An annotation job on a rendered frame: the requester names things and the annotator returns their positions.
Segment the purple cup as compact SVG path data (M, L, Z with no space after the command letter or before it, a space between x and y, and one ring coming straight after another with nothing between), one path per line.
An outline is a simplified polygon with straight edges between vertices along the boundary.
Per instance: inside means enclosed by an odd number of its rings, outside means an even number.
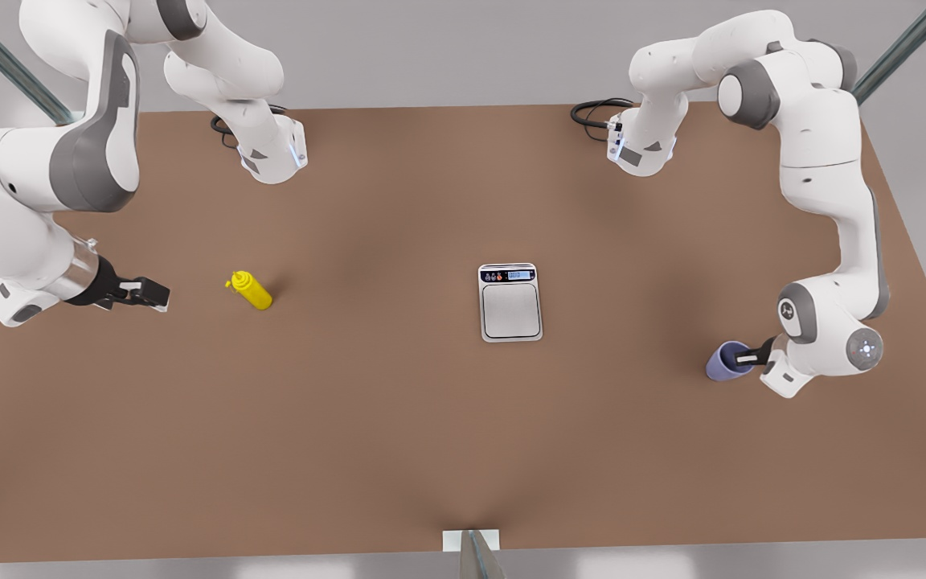
M753 365L739 366L736 356L750 351L750 347L739 341L727 341L721 344L706 365L706 374L713 381L727 381L748 374Z

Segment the yellow sauce bottle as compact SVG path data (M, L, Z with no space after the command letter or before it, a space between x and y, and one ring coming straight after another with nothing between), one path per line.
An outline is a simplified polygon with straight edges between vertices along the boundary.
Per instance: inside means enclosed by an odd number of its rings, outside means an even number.
M239 294L257 310L267 310L272 306L272 296L260 282L248 271L232 272L225 286L232 292Z

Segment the silver digital kitchen scale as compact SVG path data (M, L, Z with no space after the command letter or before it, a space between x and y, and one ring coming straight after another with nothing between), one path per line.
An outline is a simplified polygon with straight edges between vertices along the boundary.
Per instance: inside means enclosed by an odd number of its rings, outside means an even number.
M522 342L543 337L533 264L486 264L478 268L477 275L482 340Z

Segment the silver frame post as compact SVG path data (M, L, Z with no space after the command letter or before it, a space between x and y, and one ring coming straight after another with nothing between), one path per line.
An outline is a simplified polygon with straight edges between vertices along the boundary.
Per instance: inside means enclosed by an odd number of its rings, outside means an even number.
M442 550L459 552L459 579L506 579L496 557L499 530L443 531Z
M73 112L2 43L0 43L0 73L38 109L47 114L56 125L67 125L76 121Z
M857 103L863 105L924 43L926 43L926 8L856 82L851 92Z

